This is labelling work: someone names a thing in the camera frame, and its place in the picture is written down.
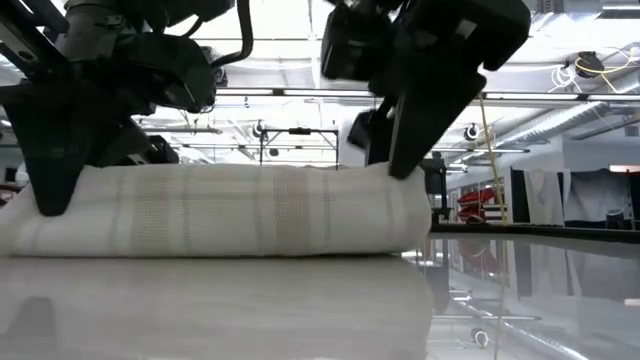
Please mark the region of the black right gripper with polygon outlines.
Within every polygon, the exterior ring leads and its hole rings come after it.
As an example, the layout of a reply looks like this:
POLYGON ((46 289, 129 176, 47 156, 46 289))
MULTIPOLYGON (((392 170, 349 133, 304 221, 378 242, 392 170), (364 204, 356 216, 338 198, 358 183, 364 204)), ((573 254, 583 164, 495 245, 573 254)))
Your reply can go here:
POLYGON ((407 178, 484 89, 479 70, 500 69, 530 25, 523 0, 411 0, 374 76, 376 95, 398 99, 394 127, 376 109, 360 112, 348 142, 364 151, 366 165, 389 160, 389 175, 407 178))

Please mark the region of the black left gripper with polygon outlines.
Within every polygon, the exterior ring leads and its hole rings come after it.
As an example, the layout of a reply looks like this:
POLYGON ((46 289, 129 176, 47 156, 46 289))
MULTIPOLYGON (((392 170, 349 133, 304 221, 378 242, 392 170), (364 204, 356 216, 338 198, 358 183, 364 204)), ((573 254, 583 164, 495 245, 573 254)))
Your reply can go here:
POLYGON ((0 105, 42 215, 66 211, 92 150, 107 150, 108 165, 178 163, 161 135, 149 135, 133 121, 150 113, 150 89, 139 69, 105 59, 28 62, 0 54, 0 64, 7 62, 22 76, 0 87, 0 105))

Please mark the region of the cream plaid towel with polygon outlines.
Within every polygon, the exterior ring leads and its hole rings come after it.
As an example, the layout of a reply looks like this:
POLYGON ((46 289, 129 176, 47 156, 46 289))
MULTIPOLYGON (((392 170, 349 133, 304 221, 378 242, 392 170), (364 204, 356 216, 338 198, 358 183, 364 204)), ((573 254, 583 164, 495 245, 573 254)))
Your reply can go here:
POLYGON ((0 209, 0 254, 233 257, 394 253, 431 227, 424 174, 239 164, 86 168, 67 210, 23 189, 0 209))

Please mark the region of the white column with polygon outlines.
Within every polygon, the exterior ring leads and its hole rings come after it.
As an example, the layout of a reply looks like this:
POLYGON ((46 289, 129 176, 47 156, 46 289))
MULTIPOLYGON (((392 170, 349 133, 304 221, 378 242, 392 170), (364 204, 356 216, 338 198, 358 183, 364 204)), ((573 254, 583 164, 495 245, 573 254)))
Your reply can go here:
POLYGON ((344 120, 339 127, 338 150, 339 164, 344 167, 364 167, 365 152, 348 141, 353 119, 344 120))

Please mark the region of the red cart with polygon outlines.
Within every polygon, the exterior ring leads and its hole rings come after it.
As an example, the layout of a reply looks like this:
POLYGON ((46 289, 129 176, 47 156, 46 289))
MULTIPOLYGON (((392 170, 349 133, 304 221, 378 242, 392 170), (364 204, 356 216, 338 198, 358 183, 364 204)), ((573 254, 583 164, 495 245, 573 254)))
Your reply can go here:
POLYGON ((486 219, 484 206, 495 197, 492 188, 484 188, 464 194, 457 200, 459 210, 458 218, 463 222, 468 222, 470 218, 486 219))

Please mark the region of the ceiling light strip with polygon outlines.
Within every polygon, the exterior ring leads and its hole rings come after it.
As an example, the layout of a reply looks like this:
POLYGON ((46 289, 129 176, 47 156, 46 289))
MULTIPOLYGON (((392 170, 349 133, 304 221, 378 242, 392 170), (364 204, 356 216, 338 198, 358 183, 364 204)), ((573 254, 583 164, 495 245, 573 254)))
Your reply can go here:
MULTIPOLYGON (((352 97, 372 98, 373 94, 364 90, 313 90, 313 89, 259 89, 223 88, 218 96, 301 96, 301 97, 352 97)), ((489 100, 541 100, 541 101, 640 101, 640 94, 585 94, 585 93, 523 93, 523 92, 482 92, 489 100)))

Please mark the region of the white hung cloth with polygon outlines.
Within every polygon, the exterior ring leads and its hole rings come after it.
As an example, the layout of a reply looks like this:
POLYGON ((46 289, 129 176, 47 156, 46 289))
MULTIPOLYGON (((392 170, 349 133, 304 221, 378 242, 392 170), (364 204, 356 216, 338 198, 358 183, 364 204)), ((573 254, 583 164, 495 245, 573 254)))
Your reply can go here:
POLYGON ((568 171, 528 170, 524 172, 530 223, 565 226, 564 202, 571 184, 568 171))

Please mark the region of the dark grey hung cloth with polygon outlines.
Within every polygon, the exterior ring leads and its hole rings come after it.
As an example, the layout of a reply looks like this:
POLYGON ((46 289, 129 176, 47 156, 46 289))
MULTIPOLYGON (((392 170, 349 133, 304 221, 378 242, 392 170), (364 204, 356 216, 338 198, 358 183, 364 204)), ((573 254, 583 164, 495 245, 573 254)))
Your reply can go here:
POLYGON ((606 169, 572 173, 565 220, 603 222, 608 215, 631 219, 627 177, 606 169))

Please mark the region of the black overhead frame rig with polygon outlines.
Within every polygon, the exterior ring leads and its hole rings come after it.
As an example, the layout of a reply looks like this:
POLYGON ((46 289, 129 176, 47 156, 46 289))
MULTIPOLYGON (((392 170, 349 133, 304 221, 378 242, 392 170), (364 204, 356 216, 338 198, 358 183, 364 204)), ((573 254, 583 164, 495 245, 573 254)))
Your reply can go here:
POLYGON ((281 134, 286 133, 292 136, 310 136, 312 134, 318 134, 325 141, 326 146, 311 146, 311 145, 287 145, 288 150, 329 150, 332 149, 335 153, 335 160, 333 166, 336 170, 340 168, 339 164, 339 131, 331 129, 311 129, 304 127, 295 127, 287 129, 279 128, 263 128, 259 135, 259 165, 264 163, 264 151, 271 147, 271 143, 279 137, 281 134))

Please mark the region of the silver air duct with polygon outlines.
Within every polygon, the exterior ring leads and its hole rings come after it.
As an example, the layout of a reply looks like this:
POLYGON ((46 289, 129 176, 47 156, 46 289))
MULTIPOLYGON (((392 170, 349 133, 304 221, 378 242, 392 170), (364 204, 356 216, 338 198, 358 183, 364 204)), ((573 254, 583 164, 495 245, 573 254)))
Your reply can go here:
POLYGON ((494 145, 503 147, 516 143, 546 140, 567 130, 604 119, 617 108, 624 108, 627 105, 640 107, 640 100, 631 102, 596 101, 582 103, 568 109, 553 110, 503 134, 494 145))

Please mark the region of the black table frame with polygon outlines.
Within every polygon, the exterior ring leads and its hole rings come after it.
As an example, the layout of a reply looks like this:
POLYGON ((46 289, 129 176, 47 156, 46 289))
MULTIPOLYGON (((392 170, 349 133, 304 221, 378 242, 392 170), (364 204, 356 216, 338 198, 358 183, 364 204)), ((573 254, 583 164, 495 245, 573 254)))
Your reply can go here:
POLYGON ((640 245, 640 231, 611 230, 596 228, 566 228, 537 225, 497 225, 497 224, 435 224, 431 226, 435 233, 474 233, 531 235, 578 240, 599 241, 640 245))

